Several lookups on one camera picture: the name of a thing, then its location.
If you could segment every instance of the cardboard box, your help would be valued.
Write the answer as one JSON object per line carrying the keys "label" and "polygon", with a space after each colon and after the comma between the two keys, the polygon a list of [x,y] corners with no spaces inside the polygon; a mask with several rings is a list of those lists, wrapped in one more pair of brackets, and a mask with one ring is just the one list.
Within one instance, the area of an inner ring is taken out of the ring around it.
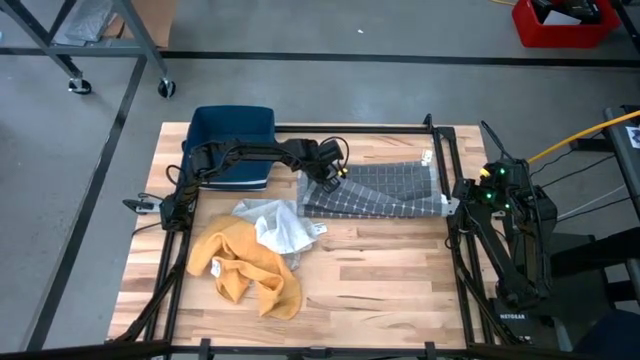
{"label": "cardboard box", "polygon": [[[132,0],[131,2],[156,46],[168,47],[177,0]],[[133,39],[131,30],[120,16],[116,16],[102,36]]]}

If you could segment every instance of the caster wheel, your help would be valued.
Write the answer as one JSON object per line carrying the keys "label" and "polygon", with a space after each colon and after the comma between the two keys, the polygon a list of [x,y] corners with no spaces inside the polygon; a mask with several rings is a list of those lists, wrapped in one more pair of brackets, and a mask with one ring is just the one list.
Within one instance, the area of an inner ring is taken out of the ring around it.
{"label": "caster wheel", "polygon": [[69,91],[79,95],[91,94],[91,84],[87,80],[82,80],[82,87],[78,89],[76,83],[69,80]]}
{"label": "caster wheel", "polygon": [[158,94],[165,99],[172,97],[173,94],[176,93],[176,83],[171,81],[168,84],[169,86],[167,86],[167,82],[164,80],[160,80],[160,84],[158,84]]}

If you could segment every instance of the floor stripe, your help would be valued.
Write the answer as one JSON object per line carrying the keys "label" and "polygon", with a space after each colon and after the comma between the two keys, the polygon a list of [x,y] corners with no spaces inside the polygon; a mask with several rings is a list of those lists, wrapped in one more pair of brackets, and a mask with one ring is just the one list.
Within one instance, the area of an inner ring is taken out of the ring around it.
{"label": "floor stripe", "polygon": [[64,253],[58,260],[57,271],[55,272],[53,281],[50,282],[50,287],[46,297],[43,297],[44,301],[41,302],[41,310],[38,313],[37,318],[34,317],[34,321],[30,326],[30,329],[33,329],[33,331],[31,331],[31,336],[26,344],[27,351],[41,350],[47,339],[56,310],[58,309],[65,287],[69,281],[73,264],[78,257],[82,240],[87,231],[87,227],[89,226],[89,220],[91,220],[91,215],[93,214],[93,210],[98,202],[98,196],[100,195],[102,185],[104,184],[104,180],[107,176],[107,171],[111,165],[111,160],[113,159],[113,155],[116,151],[118,141],[120,140],[122,129],[127,121],[127,115],[129,114],[133,98],[138,90],[138,85],[140,84],[140,79],[142,78],[142,73],[144,72],[146,63],[146,58],[141,56],[138,58],[138,61],[133,68],[129,85],[122,97],[122,102],[120,103],[120,108],[118,109],[116,118],[111,126],[111,130],[109,131],[109,136],[102,147],[102,152],[100,153],[100,158],[95,170],[93,171],[93,175],[91,176],[89,187],[84,194],[82,202],[80,203],[80,207],[72,227],[73,230],[67,239],[66,245],[63,246]]}
{"label": "floor stripe", "polygon": [[[423,55],[381,55],[381,54],[324,54],[324,53],[284,53],[284,52],[224,52],[224,51],[161,51],[165,59],[209,59],[209,60],[271,60],[271,61],[334,61],[334,62],[377,62],[396,64],[436,64],[436,65],[493,65],[493,66],[559,66],[591,68],[640,68],[640,60],[631,59],[561,59],[561,58],[509,58],[509,57],[467,57],[467,56],[423,56]],[[74,57],[136,57],[105,55],[106,53],[73,54]],[[42,56],[37,48],[0,48],[0,55]]]}

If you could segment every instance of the metal cart frame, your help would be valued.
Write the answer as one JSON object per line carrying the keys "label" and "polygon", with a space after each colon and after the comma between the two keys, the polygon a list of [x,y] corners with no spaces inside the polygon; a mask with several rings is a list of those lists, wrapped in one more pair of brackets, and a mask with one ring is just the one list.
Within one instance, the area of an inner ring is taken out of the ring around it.
{"label": "metal cart frame", "polygon": [[[446,172],[445,153],[443,143],[446,142],[451,156],[452,169],[456,179],[462,178],[462,166],[458,153],[455,129],[450,126],[436,127],[432,125],[431,115],[427,115],[422,125],[413,127],[401,126],[276,126],[279,133],[379,133],[379,134],[424,134],[433,138],[434,152],[438,166],[439,182],[442,193],[451,198],[448,174]],[[196,205],[190,216],[195,215]],[[456,228],[452,216],[447,217],[447,228],[451,238],[461,236]],[[187,253],[191,240],[191,228],[182,232],[182,239],[174,265],[170,266],[171,252],[178,235],[176,231],[167,231],[154,288],[154,295],[149,300],[138,318],[129,329],[117,339],[102,345],[71,347],[51,350],[35,350],[0,355],[0,360],[17,359],[134,359],[152,356],[166,356],[171,354],[198,354],[200,360],[211,360],[216,354],[234,355],[286,355],[289,360],[302,360],[303,357],[330,358],[332,356],[385,356],[385,357],[417,357],[424,360],[436,360],[437,357],[474,358],[474,359],[588,359],[580,354],[561,352],[556,350],[537,349],[528,345],[514,345],[509,337],[503,337],[510,332],[488,305],[482,274],[480,271],[475,238],[471,235],[462,236],[468,252],[467,269],[460,247],[452,247],[451,261],[456,273],[456,289],[463,325],[466,349],[436,349],[433,342],[425,341],[424,348],[413,349],[384,349],[384,348],[331,348],[331,347],[255,347],[255,346],[212,346],[211,339],[201,339],[200,346],[175,346],[171,344],[178,305],[182,290],[182,281],[187,262]],[[158,310],[165,296],[171,291],[169,310],[165,331],[161,340],[154,340],[158,320]],[[471,293],[480,308],[483,341],[475,338],[471,319],[471,309],[467,292]],[[136,341],[143,330],[143,341]],[[494,334],[502,338],[502,345],[494,343]]]}
{"label": "metal cart frame", "polygon": [[85,46],[69,46],[57,44],[54,37],[65,21],[76,0],[65,0],[56,16],[51,29],[46,30],[20,0],[0,0],[0,9],[11,17],[24,32],[35,41],[45,55],[56,63],[69,76],[69,91],[85,95],[91,93],[91,84],[83,78],[83,73],[71,60],[78,56],[139,56],[160,70],[158,93],[169,98],[175,93],[175,83],[169,77],[169,71],[162,55],[156,48],[153,39],[147,32],[144,23],[138,16],[131,0],[112,0],[115,12],[122,17],[129,27],[134,40],[102,39]]}

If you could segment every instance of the gray mesh cloth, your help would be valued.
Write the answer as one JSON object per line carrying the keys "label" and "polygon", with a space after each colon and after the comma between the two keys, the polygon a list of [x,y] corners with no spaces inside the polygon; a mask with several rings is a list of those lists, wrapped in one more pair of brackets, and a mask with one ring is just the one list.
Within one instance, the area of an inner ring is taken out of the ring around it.
{"label": "gray mesh cloth", "polygon": [[420,162],[351,165],[332,193],[301,172],[298,215],[319,218],[413,218],[446,216],[448,203],[437,170]]}

